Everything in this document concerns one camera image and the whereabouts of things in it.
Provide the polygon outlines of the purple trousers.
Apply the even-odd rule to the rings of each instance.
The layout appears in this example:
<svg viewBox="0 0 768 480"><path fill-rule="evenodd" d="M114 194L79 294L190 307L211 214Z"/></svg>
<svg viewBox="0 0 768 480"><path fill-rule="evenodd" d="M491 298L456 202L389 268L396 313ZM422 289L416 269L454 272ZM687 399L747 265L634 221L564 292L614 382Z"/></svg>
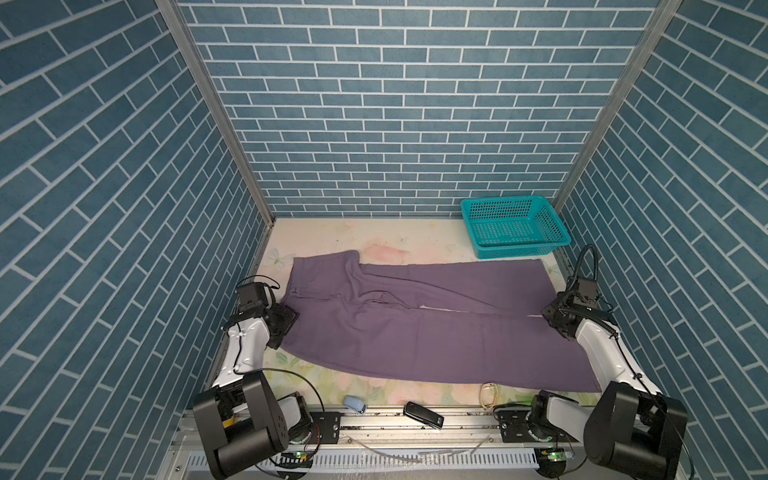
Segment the purple trousers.
<svg viewBox="0 0 768 480"><path fill-rule="evenodd" d="M555 298L539 260L364 264L356 251L298 257L283 348L367 377L565 392L598 390L584 350L542 317Z"/></svg>

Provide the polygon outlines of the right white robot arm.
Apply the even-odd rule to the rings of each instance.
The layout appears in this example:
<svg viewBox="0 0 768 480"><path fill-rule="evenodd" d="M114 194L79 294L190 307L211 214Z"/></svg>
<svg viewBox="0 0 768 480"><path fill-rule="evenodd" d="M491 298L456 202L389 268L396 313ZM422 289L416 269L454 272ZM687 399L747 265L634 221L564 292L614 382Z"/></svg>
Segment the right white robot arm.
<svg viewBox="0 0 768 480"><path fill-rule="evenodd" d="M542 315L583 348L601 396L589 409L542 390L532 402L529 426L576 439L595 465L634 479L674 479L681 455L689 453L683 403L664 395L643 373L609 314L575 304L561 293Z"/></svg>

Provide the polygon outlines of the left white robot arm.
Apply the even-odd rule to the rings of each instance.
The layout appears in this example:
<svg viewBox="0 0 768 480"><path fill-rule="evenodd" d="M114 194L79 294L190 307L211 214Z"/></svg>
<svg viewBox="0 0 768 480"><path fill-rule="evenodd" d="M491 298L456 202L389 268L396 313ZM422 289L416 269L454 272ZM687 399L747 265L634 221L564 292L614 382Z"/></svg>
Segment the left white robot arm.
<svg viewBox="0 0 768 480"><path fill-rule="evenodd" d="M212 387L195 397L193 414L209 469L227 479L284 452L304 408L278 400L264 374L264 352L277 349L298 313L276 304L232 315L222 330L228 347Z"/></svg>

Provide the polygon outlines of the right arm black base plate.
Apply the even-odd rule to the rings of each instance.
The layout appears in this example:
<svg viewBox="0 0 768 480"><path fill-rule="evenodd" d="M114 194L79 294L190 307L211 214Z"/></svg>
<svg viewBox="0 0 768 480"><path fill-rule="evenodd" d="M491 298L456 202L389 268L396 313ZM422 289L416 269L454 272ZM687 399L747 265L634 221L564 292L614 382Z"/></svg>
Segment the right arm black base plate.
<svg viewBox="0 0 768 480"><path fill-rule="evenodd" d="M579 440L562 430L531 423L528 406L514 405L494 409L492 416L499 424L504 443L579 443Z"/></svg>

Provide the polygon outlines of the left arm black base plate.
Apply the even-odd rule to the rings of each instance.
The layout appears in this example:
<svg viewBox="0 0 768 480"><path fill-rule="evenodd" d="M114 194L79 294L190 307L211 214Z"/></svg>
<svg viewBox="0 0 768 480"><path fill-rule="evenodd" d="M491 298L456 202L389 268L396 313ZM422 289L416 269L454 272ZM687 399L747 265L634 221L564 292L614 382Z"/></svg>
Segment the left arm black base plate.
<svg viewBox="0 0 768 480"><path fill-rule="evenodd" d="M298 442L304 445L339 442L342 414L335 411L310 411L302 414Z"/></svg>

